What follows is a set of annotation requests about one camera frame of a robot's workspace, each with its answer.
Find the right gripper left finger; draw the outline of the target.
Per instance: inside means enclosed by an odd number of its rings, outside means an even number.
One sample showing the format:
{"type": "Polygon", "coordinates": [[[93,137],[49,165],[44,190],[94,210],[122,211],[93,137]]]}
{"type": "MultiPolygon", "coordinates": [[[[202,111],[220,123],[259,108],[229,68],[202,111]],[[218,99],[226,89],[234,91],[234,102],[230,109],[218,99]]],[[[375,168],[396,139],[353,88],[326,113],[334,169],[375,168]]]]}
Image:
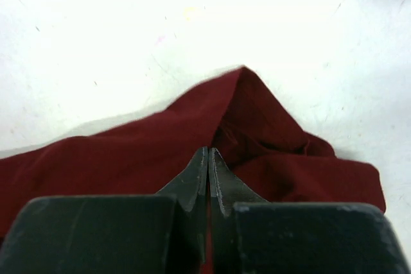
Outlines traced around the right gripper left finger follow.
{"type": "Polygon", "coordinates": [[[206,260],[208,150],[156,194],[29,201],[1,247],[2,273],[198,273],[206,260]]]}

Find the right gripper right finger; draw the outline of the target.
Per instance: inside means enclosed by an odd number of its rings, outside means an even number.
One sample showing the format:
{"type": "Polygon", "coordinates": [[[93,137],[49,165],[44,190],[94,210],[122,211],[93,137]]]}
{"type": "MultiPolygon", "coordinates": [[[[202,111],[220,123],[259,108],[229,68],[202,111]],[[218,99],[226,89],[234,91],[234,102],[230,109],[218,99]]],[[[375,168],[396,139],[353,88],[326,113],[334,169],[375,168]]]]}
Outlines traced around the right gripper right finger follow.
{"type": "Polygon", "coordinates": [[[366,203],[270,203],[216,148],[208,175],[215,273],[409,273],[390,222],[366,203]]]}

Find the dark red t-shirt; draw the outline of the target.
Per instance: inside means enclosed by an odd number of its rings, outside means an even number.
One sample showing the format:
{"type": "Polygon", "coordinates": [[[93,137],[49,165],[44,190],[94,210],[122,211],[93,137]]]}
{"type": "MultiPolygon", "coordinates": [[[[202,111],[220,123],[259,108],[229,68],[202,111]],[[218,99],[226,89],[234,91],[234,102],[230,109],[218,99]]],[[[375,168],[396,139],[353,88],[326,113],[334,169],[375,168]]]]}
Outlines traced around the dark red t-shirt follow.
{"type": "MultiPolygon", "coordinates": [[[[166,110],[90,137],[65,139],[1,161],[1,247],[31,200],[151,195],[200,148],[270,203],[366,203],[385,211],[378,171],[337,158],[305,132],[255,73],[241,68],[197,85],[166,110]]],[[[213,269],[207,159],[206,267],[213,269]]]]}

